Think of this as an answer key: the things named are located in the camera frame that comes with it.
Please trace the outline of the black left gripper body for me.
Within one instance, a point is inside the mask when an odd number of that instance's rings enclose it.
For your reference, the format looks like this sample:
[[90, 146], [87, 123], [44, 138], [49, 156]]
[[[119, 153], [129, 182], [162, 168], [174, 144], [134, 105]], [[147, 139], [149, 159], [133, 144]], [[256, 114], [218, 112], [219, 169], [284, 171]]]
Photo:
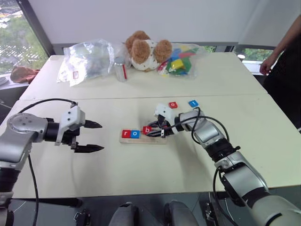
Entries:
[[78, 146], [78, 142], [76, 141], [76, 137], [80, 135], [80, 129], [75, 130], [67, 130], [63, 134], [63, 138], [61, 141], [62, 145], [68, 145], [72, 150], [76, 150]]

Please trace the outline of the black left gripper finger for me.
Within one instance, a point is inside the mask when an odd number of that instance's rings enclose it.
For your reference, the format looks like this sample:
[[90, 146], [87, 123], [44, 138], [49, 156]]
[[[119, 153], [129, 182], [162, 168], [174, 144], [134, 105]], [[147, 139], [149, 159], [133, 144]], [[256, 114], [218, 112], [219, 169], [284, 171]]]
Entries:
[[76, 145], [74, 153], [93, 153], [103, 150], [104, 147], [99, 145]]
[[84, 127], [89, 129], [97, 129], [102, 128], [102, 125], [95, 121], [85, 120]]

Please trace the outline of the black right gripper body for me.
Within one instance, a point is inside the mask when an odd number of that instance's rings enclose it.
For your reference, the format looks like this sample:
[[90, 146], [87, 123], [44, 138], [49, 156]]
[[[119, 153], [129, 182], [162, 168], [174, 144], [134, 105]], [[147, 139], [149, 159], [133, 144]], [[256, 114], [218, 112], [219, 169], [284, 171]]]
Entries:
[[160, 129], [161, 137], [166, 137], [166, 136], [174, 134], [174, 132], [171, 128], [171, 124], [168, 122], [168, 120], [164, 116], [162, 116], [162, 115], [158, 116], [157, 125]]

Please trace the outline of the bystander's bare hand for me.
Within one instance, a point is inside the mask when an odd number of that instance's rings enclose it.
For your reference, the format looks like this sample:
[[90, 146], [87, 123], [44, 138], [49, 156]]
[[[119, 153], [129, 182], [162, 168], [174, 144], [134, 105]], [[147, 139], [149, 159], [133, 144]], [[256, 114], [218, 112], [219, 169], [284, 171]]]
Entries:
[[274, 62], [275, 60], [271, 57], [268, 57], [266, 60], [264, 60], [260, 66], [260, 73], [262, 75], [268, 75]]

